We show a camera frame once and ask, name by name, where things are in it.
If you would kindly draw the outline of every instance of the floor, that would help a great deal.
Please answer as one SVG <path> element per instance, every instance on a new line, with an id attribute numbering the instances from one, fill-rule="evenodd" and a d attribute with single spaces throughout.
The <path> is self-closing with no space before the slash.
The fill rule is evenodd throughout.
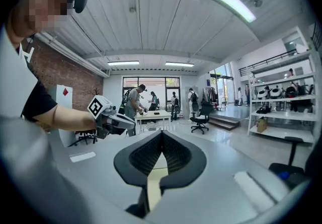
<path id="1" fill-rule="evenodd" d="M 250 108 L 244 106 L 234 106 L 229 105 L 226 109 L 221 109 L 218 111 L 215 111 L 214 113 L 211 113 L 211 115 L 219 115 L 219 116 L 225 116 L 225 117 L 233 117 L 237 119 L 245 119 L 250 116 Z"/>
<path id="2" fill-rule="evenodd" d="M 171 123 L 170 130 L 193 135 L 201 139 L 226 144 L 227 146 L 244 153 L 265 168 L 268 168 L 273 162 L 284 164 L 288 163 L 291 144 L 281 139 L 268 138 L 267 136 L 260 134 L 252 134 L 247 136 L 247 129 L 245 127 L 238 127 L 232 131 L 227 131 L 211 124 L 207 124 L 209 131 L 205 131 L 205 134 L 202 135 L 202 133 L 198 130 L 191 133 L 191 125 L 193 125 L 193 123 L 188 120 L 176 120 Z M 162 121 L 159 121 L 156 124 L 148 123 L 142 126 L 144 131 L 158 130 L 162 127 Z M 123 133 L 122 135 L 108 135 L 106 139 L 122 139 L 125 136 L 126 133 Z M 307 144 L 297 146 L 293 161 L 294 166 L 304 168 L 305 162 L 311 153 L 309 146 L 310 145 Z M 151 210 L 155 207 L 158 201 L 161 200 L 158 184 L 160 179 L 167 174 L 167 169 L 154 169 L 148 176 L 148 199 Z"/>

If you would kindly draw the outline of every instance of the stairs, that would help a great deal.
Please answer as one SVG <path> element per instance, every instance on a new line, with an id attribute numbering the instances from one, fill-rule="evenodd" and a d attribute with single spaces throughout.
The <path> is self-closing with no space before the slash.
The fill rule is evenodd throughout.
<path id="1" fill-rule="evenodd" d="M 232 129 L 239 126 L 239 121 L 232 120 L 229 118 L 225 118 L 223 116 L 215 116 L 210 115 L 209 116 L 209 124 L 218 126 L 220 128 L 226 129 L 228 131 L 231 131 Z"/>

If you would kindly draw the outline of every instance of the white table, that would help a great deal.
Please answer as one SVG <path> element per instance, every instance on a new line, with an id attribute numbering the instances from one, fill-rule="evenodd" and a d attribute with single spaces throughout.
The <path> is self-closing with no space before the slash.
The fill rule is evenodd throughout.
<path id="1" fill-rule="evenodd" d="M 139 126 L 139 128 L 137 129 L 137 134 L 139 134 L 140 132 L 142 132 L 142 120 L 149 120 L 149 119 L 162 119 L 163 120 L 163 130 L 165 129 L 165 119 L 168 119 L 168 123 L 169 123 L 169 129 L 170 129 L 170 119 L 171 119 L 171 113 L 167 112 L 165 110 L 150 110 L 147 113 L 144 113 L 144 115 L 140 115 L 139 113 L 136 114 L 136 116 L 134 117 L 135 119 L 135 124 L 136 124 L 136 128 Z"/>

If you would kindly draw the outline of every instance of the brick wall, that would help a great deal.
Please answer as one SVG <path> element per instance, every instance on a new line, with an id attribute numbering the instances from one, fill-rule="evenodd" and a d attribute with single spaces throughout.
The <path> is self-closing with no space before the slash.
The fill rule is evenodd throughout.
<path id="1" fill-rule="evenodd" d="M 23 49 L 26 50 L 27 41 L 24 40 Z M 73 88 L 72 107 L 86 110 L 97 88 L 103 93 L 103 78 L 60 54 L 37 38 L 30 44 L 34 52 L 30 65 L 45 88 L 54 85 L 65 85 Z"/>

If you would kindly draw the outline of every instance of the railing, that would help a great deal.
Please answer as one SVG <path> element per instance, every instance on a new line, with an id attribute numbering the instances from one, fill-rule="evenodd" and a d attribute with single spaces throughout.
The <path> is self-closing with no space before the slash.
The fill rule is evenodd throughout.
<path id="1" fill-rule="evenodd" d="M 256 67 L 259 67 L 259 66 L 262 66 L 262 65 L 265 65 L 265 64 L 268 64 L 270 62 L 273 62 L 275 60 L 278 60 L 278 59 L 283 59 L 285 57 L 289 57 L 289 56 L 293 56 L 294 54 L 297 54 L 297 50 L 296 49 L 293 49 L 293 50 L 290 50 L 290 51 L 287 51 L 287 52 L 284 52 L 280 55 L 277 55 L 277 56 L 274 56 L 274 57 L 270 57 L 266 60 L 263 60 L 263 61 L 260 61 L 258 63 L 255 63 L 255 64 L 252 64 L 252 65 L 249 65 L 248 68 L 252 69 L 252 68 L 256 68 Z M 243 68 L 240 68 L 239 69 L 239 72 L 240 72 L 240 76 L 247 76 L 247 68 L 246 67 L 243 67 Z"/>
<path id="2" fill-rule="evenodd" d="M 316 51 L 318 51 L 319 47 L 322 43 L 322 30 L 321 25 L 317 22 L 314 24 L 314 31 L 312 35 L 312 43 Z"/>

